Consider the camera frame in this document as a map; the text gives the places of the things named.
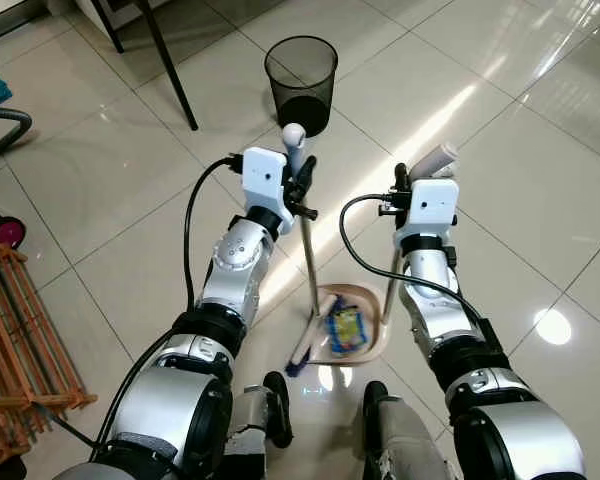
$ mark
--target white tile floor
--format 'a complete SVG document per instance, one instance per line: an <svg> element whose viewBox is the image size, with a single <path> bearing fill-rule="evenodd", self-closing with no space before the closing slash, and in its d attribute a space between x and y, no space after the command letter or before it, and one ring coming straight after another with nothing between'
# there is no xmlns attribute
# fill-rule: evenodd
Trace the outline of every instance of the white tile floor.
<svg viewBox="0 0 600 480"><path fill-rule="evenodd" d="M264 53L309 33L341 57L331 123L312 142L320 280L382 288L342 251L341 205L384 190L397 161L459 144L463 290L574 429L589 478L600 480L600 0L175 0L167 9L160 15L198 132L142 25L125 32L122 56L77 14L0 39L0 76L14 93L7 106L35 122L28 143L0 159L0 211L27 224L33 280L101 396L71 420L93 434L131 359L184 307L179 249L191 184L226 152L280 146ZM198 285L242 203L235 176L216 180L195 213ZM365 256L388 265L390 222L369 207L351 228ZM276 248L236 389L281 369L302 332L309 302L297 233ZM565 319L566 343L550 335L556 323L564 334ZM374 378L403 395L454 458L443 394L399 305L392 321L381 359L352 371L308 367L289 381L296 439L271 457L271 478L361 478L358 405ZM63 431L45 434L25 457L29 478L84 456Z"/></svg>

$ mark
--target gray hose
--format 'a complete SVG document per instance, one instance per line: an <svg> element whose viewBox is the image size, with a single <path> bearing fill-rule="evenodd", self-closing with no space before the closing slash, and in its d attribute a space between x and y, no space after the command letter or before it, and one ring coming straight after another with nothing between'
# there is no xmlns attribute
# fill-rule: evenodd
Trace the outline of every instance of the gray hose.
<svg viewBox="0 0 600 480"><path fill-rule="evenodd" d="M9 133L0 139L0 155L11 145L15 143L22 135L24 135L33 121L29 114L21 112L19 110L12 110L10 108L0 108L0 118L6 120L15 120L18 125L13 127Z"/></svg>

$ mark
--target metal pole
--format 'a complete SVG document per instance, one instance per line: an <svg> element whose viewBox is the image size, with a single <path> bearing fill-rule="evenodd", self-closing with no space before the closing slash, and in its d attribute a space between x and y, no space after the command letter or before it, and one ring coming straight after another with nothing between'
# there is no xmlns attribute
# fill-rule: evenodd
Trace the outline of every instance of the metal pole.
<svg viewBox="0 0 600 480"><path fill-rule="evenodd" d="M391 260L391 272L399 273L400 271L400 249L396 248L393 252L393 259ZM386 323L389 319L389 315L391 314L391 305L393 305L393 296L396 292L396 286L398 284L398 280L395 278L390 278L389 283L387 284L387 296L384 299L384 310L382 312L382 323Z"/></svg>
<svg viewBox="0 0 600 480"><path fill-rule="evenodd" d="M311 225L310 220L305 217L300 218L300 228L302 230L302 246L304 247L304 258L307 262L307 272L309 273L309 290L311 292L311 305L313 316L320 316L320 303L318 301L318 280L316 277L316 262L311 245Z"/></svg>

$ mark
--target black wire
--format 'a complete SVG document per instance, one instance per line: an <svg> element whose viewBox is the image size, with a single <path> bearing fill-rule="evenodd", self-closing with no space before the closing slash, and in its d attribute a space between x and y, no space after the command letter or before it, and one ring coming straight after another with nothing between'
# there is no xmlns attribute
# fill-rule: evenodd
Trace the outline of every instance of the black wire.
<svg viewBox="0 0 600 480"><path fill-rule="evenodd" d="M135 363L131 366L127 375L122 380L118 391L116 392L115 397L111 401L111 405L109 405L109 410L107 410L107 414L104 417L104 421L102 422L102 427L100 427L100 432L98 432L98 438L96 439L96 445L99 447L105 444L107 437L109 436L109 431L111 430L111 426L113 425L113 419L115 418L116 412L118 411L118 407L120 406L120 402L122 401L122 397L127 392L129 385L138 374L140 369L144 366L145 363L151 358L151 356L155 353L155 351L164 344L169 338L171 338L176 331L171 328L169 331L163 333L160 338L158 338L155 342L151 344L149 348L147 348L142 355L135 361ZM89 456L89 461L93 461L95 459L96 454L98 453L98 449L96 447L91 451L91 455Z"/></svg>
<svg viewBox="0 0 600 480"><path fill-rule="evenodd" d="M84 433L82 433L80 430L74 428L69 423L65 422L62 418L60 418L58 415L56 415L51 409L45 407L44 405L42 405L41 403L38 403L38 402L31 402L31 405L33 405L33 407L36 410L41 412L47 418L49 418L50 420L52 420L55 423L57 423L58 425L60 425L66 431L73 434L75 437L77 437L79 440L86 443L91 448L100 448L100 444L98 444L98 442L94 442L89 437L87 437Z"/></svg>
<svg viewBox="0 0 600 480"><path fill-rule="evenodd" d="M191 279L191 266L189 259L189 231L191 229L191 213L193 212L193 205L196 201L196 196L202 187L202 184L207 179L209 175L218 167L222 165L231 165L232 158L227 157L221 160L216 160L211 165L207 167L207 169L202 172L200 178L196 182L193 187L193 191L191 192L191 196L189 197L189 203L187 203L187 212L184 216L184 249L183 249L183 262L184 262L184 281L187 285L187 311L192 312L195 307L195 296L193 294L193 280Z"/></svg>
<svg viewBox="0 0 600 480"><path fill-rule="evenodd" d="M403 275L400 273L395 273L395 272L390 272L388 270L382 270L380 268L374 267L373 265L369 265L367 262L365 262L362 258L360 258L360 255L357 254L357 252L353 249L353 246L351 245L351 241L349 240L349 238L347 237L347 232L345 231L344 228L344 217L347 213L347 210L349 210L349 208L351 208L354 204L358 203L358 202L362 202L364 200L382 200L382 201L386 201L389 197L387 195L382 195L382 194L369 194L369 195L362 195L360 197L356 197L350 201L348 201L344 207L342 207L342 210L340 211L340 236L342 237L342 241L344 242L344 246L346 247L347 251L351 254L351 256L353 257L353 259L358 262L363 268L365 268L366 270L369 270L371 273L375 273L376 275L381 275L383 277L387 277L387 278L394 278L396 280L402 280L404 282L408 282L408 283L413 283L416 285L422 285L425 287L429 287L432 288L433 290L437 290L441 293L444 293L445 295L453 298L454 300L456 300L457 302L459 302L462 306L464 306L473 316L474 316L474 320L477 320L479 318L482 318L482 316L480 315L480 313L478 313L478 311L474 308L473 305L471 305L468 301L466 301L462 295L454 292L453 290L450 290L446 287L443 287L440 284L434 283L434 282L430 282L429 280L424 280L422 278L418 278L418 277L411 277L408 275Z"/></svg>

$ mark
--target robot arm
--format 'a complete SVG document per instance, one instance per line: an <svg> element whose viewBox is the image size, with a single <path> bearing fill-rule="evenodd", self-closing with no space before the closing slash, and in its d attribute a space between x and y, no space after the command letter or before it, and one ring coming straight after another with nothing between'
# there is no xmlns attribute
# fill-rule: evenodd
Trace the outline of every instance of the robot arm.
<svg viewBox="0 0 600 480"><path fill-rule="evenodd" d="M291 230L294 215L317 215L302 205L315 164L310 157L292 175L282 153L258 147L244 152L246 215L236 216L214 246L197 303L178 317L174 334L129 386L113 417L106 448L91 463L67 470L58 479L206 478L220 465L230 435L256 427L250 438L264 440L270 417L284 417L278 396L260 387L237 401L237 410L250 414L246 423L232 418L230 382L258 310L259 286L274 242ZM251 408L270 403L271 409ZM283 433L290 440L290 430Z"/></svg>
<svg viewBox="0 0 600 480"><path fill-rule="evenodd" d="M401 203L383 212L397 215L394 242L404 258L404 274L459 294L456 255L449 244L458 186L445 178L455 159L454 150L443 146L408 177L399 165L390 197ZM512 370L487 319L426 286L401 282L399 296L412 318L415 342L445 392L465 478L585 478L576 437Z"/></svg>

